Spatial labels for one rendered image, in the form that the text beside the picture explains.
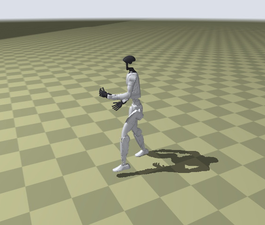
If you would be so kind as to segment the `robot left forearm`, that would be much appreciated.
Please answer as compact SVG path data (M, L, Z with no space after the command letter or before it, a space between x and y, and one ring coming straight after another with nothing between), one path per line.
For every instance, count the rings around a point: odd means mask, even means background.
M112 99L112 100L123 100L123 99L129 98L129 94L128 93L112 94L112 95L107 95L107 98Z

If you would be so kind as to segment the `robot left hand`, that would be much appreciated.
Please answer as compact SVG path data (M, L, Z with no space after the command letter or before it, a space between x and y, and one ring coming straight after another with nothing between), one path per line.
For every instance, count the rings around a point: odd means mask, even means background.
M101 88L100 88L100 90L99 90L99 96L101 96L101 97L106 97L107 98L107 95L112 95L112 94L110 94L110 93L107 93L105 90L104 90L104 88L102 87L102 89L103 89L103 91L101 90Z

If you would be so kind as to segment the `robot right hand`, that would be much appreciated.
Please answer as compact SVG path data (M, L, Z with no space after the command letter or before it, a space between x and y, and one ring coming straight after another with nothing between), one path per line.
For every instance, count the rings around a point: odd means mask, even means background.
M126 101L127 102L127 101ZM115 108L114 110L118 110L119 108L121 108L121 106L122 106L122 104L125 104L126 102L122 102L122 100L121 100L121 102L114 102L113 104L115 104L116 103L116 105L113 105L112 107L113 108ZM115 106L115 107L114 107ZM117 108L116 108L117 107Z

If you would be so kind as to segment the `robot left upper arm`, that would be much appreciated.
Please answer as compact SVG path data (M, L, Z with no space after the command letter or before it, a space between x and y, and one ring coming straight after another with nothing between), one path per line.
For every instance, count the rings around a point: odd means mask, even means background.
M128 79L128 86L127 86L127 93L129 94L129 98L131 97L132 95L132 91L133 91L133 87L134 87L134 84L136 82L136 76L135 75L130 75L129 76L129 79ZM127 99L129 99L127 98Z

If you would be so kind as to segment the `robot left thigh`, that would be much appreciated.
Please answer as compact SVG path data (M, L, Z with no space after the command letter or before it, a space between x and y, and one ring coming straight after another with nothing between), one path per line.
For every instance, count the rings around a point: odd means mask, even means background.
M132 128L133 126L135 125L135 122L137 120L141 120L143 118L143 113L142 113L142 110L141 109L138 109L138 110L134 110L130 116L127 118L124 126L123 126L123 129L122 129L122 134L121 134L121 140L123 139L123 137L125 136L128 136L129 135L127 134ZM129 137L130 139L130 137Z

